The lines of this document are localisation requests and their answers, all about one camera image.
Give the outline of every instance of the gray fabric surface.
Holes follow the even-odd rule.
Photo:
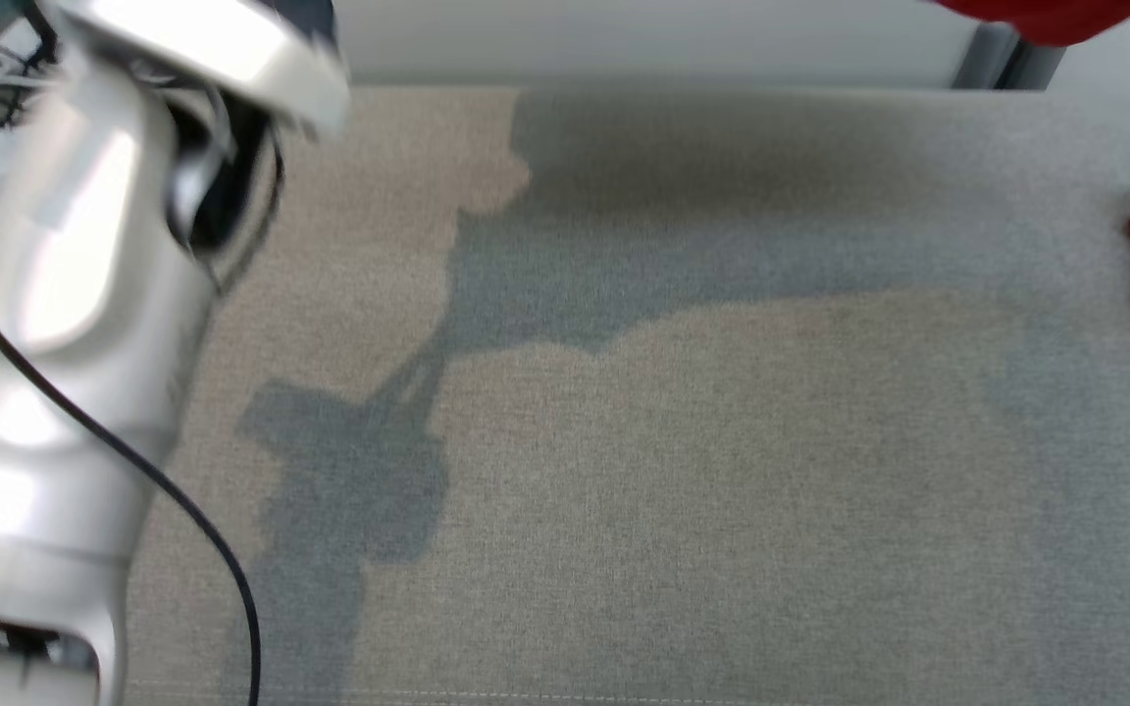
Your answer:
[[[1130,705],[1130,103],[377,89],[172,472],[264,701]],[[237,703],[154,511],[130,705]]]

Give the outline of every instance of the white wall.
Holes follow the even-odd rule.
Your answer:
[[[1130,19],[1068,49],[1049,89],[1130,95]]]
[[[919,0],[336,0],[358,80],[949,86],[970,19]]]

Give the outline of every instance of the black cable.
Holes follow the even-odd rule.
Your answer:
[[[246,573],[242,570],[242,565],[238,563],[237,557],[234,557],[234,549],[229,548],[224,537],[220,537],[219,529],[216,529],[216,525],[212,524],[210,518],[207,518],[207,515],[198,507],[197,503],[191,500],[182,488],[177,487],[151,461],[140,455],[133,447],[123,442],[121,437],[118,437],[112,430],[101,425],[89,416],[89,412],[81,410],[76,402],[72,402],[71,399],[68,399],[66,394],[60,392],[50,380],[46,380],[46,376],[42,375],[33,366],[33,363],[28,361],[28,358],[24,357],[24,354],[19,352],[19,349],[10,340],[6,339],[2,331],[0,331],[0,354],[3,354],[3,357],[37,389],[37,392],[43,393],[45,398],[50,399],[51,403],[54,403],[60,410],[67,412],[72,420],[76,420],[90,435],[98,438],[99,442],[105,443],[118,455],[142,471],[148,479],[151,479],[151,482],[156,483],[159,490],[165,491],[165,494],[176,502],[176,505],[181,509],[185,511],[185,514],[190,515],[190,518],[193,520],[198,529],[207,537],[207,540],[211,541],[211,546],[216,548],[217,554],[220,555],[220,559],[224,559],[225,566],[229,568],[229,574],[233,574],[234,583],[238,586],[238,595],[242,598],[242,608],[246,611],[247,638],[251,642],[251,691],[247,694],[247,704],[249,706],[257,706],[257,703],[260,700],[260,618],[257,616],[255,600],[251,598],[251,584],[247,582]]]
[[[229,264],[225,276],[220,277],[217,272],[211,273],[216,278],[216,287],[220,296],[228,296],[234,287],[242,282],[242,277],[246,276],[246,271],[251,267],[251,260],[255,259],[264,243],[269,241],[269,229],[272,227],[273,219],[278,217],[281,192],[286,188],[286,157],[281,152],[281,138],[273,127],[269,127],[269,139],[272,143],[272,186],[269,189],[269,204],[264,207],[264,213],[260,216],[260,223],[257,224],[255,232],[251,235],[251,242],[246,247],[243,247],[242,254]]]
[[[19,14],[23,15],[28,25],[33,27],[33,32],[35,32],[37,37],[41,40],[41,45],[37,46],[33,56],[28,56],[28,62],[58,63],[59,56],[55,50],[59,49],[59,35],[55,33],[55,28],[50,26],[50,23],[46,21],[46,15],[41,11],[41,7],[37,6],[35,0],[21,0],[18,6]]]

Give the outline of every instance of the seam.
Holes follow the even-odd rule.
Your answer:
[[[59,555],[66,559],[80,559],[82,561],[90,561],[95,564],[103,564],[103,566],[114,567],[114,568],[129,568],[130,559],[122,557],[107,557],[104,554],[95,554],[94,551],[85,551],[81,549],[68,549],[67,547],[60,547],[58,544],[50,544],[46,541],[36,541],[27,539],[24,537],[5,537],[6,540],[10,541],[12,544],[21,544],[28,549],[45,551],[45,554]]]
[[[207,688],[203,685],[174,682],[173,680],[130,680],[130,687],[167,687],[167,688]],[[499,694],[485,691],[412,691],[412,689],[345,689],[338,691],[331,688],[292,688],[292,687],[264,687],[260,688],[261,694],[318,694],[331,695],[331,698],[311,698],[311,701],[332,701],[339,698],[342,703],[362,703],[363,706],[452,706],[451,703],[425,703],[411,700],[377,701],[377,696],[398,696],[412,698],[417,696],[426,697],[453,697],[453,698],[502,698],[503,700],[522,701],[579,701],[579,703],[681,703],[681,705],[698,706],[817,706],[811,703],[798,701],[734,701],[718,700],[718,698],[650,698],[636,696],[582,696],[570,694]],[[188,696],[198,698],[220,698],[223,695],[206,692],[160,692],[151,691],[154,696]],[[364,700],[362,697],[373,697]]]

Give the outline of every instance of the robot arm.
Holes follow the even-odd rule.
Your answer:
[[[333,132],[346,69],[330,41],[242,0],[51,0],[43,10],[68,70],[0,188],[0,330],[164,465],[219,287],[162,207],[183,176],[182,121],[127,59],[215,86],[237,104],[232,123],[236,113],[251,125],[229,125],[234,134],[263,132],[268,115]],[[168,10],[166,26],[140,21]],[[214,52],[214,27],[232,24],[243,32],[220,33]],[[212,191],[223,175],[208,177],[188,183]],[[242,188],[227,180],[233,193],[214,209],[245,202]],[[0,705],[120,705],[125,582],[153,491],[0,354]]]

